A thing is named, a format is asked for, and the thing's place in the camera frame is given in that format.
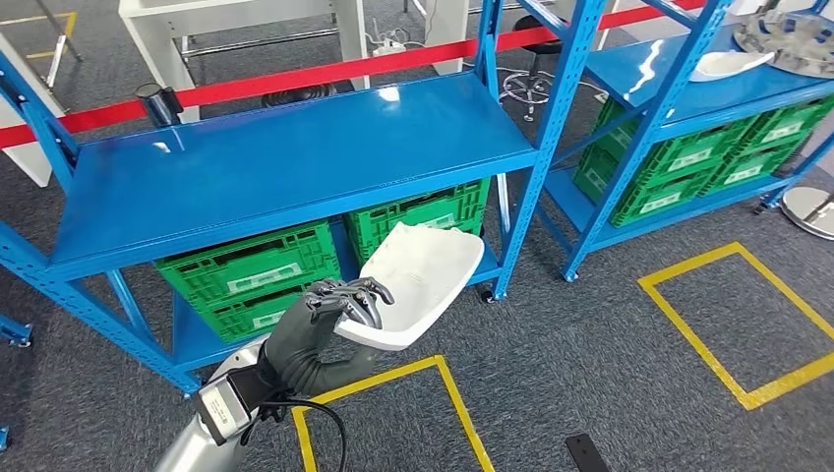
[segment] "black electrical cord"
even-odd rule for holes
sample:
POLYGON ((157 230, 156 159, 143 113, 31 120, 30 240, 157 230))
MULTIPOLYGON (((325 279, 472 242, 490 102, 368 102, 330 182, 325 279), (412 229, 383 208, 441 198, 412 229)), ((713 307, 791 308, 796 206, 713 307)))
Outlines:
MULTIPOLYGON (((339 435, 341 436, 341 460, 339 460, 339 472, 344 472, 345 467, 347 466, 347 431, 344 428, 344 422, 341 421, 338 414, 335 411, 327 408, 326 406, 322 405, 321 403, 316 403, 315 401, 309 400, 296 400, 296 399, 289 399, 289 400, 280 400, 280 401, 265 401, 261 403, 260 408, 286 408, 288 406, 306 406, 308 408, 314 408, 319 411, 325 412, 332 418, 335 422, 336 426, 339 429, 339 435)), ((255 426, 253 423, 250 425, 249 428, 243 433, 246 442, 249 442, 249 436, 252 434, 252 428, 255 426)))

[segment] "white curved plate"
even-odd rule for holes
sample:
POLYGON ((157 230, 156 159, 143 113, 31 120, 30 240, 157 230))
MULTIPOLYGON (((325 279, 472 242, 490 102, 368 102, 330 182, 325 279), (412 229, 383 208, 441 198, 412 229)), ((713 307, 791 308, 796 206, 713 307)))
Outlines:
POLYGON ((740 74, 756 66, 760 66, 772 58, 772 52, 710 52, 701 57, 689 79, 693 82, 710 82, 726 79, 735 74, 740 74))
POLYGON ((360 273, 373 276, 393 295, 393 305, 377 303, 383 328, 342 316, 334 332, 377 349, 405 349, 448 308, 483 256, 484 242, 477 236, 397 223, 360 273))

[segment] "shelf board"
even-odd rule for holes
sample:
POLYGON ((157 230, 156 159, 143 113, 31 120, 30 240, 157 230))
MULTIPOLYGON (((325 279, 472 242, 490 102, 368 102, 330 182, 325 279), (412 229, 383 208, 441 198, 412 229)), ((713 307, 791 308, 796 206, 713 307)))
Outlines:
POLYGON ((532 165, 471 73, 82 147, 48 271, 145 263, 532 165))
MULTIPOLYGON (((545 179, 544 190, 565 213, 574 228, 582 232, 593 215, 596 205, 573 184, 574 169, 575 167, 567 167, 548 174, 545 179)), ((638 219, 625 226, 615 227, 606 221, 596 240, 591 245, 591 250, 597 251, 607 248, 622 241, 690 219, 714 209, 759 196, 773 189, 789 185, 793 181, 794 178, 782 179, 768 175, 714 194, 697 197, 690 202, 669 208, 666 211, 652 216, 638 219)))
MULTIPOLYGON (((333 243, 338 251, 342 277, 351 280, 359 276, 359 266, 353 256, 349 241, 345 237, 341 222, 334 222, 330 226, 333 233, 333 243)), ((498 277, 501 269, 490 245, 484 242, 484 257, 475 270, 467 285, 485 282, 498 277)), ((255 339, 245 339, 235 343, 227 343, 217 337, 214 331, 200 318, 187 302, 178 294, 174 294, 174 329, 172 352, 174 363, 180 369, 192 371, 223 361, 231 353, 255 339)))
MULTIPOLYGON (((722 27, 708 51, 739 50, 736 26, 722 27)), ((654 98, 686 35, 612 47, 590 54, 587 71, 626 108, 654 98)), ((801 76, 768 65, 714 82, 690 82, 657 141, 709 129, 792 103, 834 93, 834 81, 801 76)))

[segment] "round metal tray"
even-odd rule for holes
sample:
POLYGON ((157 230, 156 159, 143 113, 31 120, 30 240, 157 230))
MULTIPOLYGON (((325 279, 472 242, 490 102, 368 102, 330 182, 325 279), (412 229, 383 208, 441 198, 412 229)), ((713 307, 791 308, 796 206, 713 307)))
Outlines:
POLYGON ((810 14, 771 10, 752 15, 733 33, 747 52, 775 52, 770 64, 783 71, 822 79, 834 78, 831 23, 810 14))

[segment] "white power strip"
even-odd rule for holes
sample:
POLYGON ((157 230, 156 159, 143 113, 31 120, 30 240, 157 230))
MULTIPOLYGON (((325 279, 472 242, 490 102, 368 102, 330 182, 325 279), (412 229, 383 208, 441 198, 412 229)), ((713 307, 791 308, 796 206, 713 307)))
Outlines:
POLYGON ((395 52, 402 52, 405 50, 405 46, 402 43, 397 41, 392 41, 390 39, 385 39, 383 44, 378 46, 374 49, 374 57, 378 56, 385 56, 387 54, 393 54, 395 52))

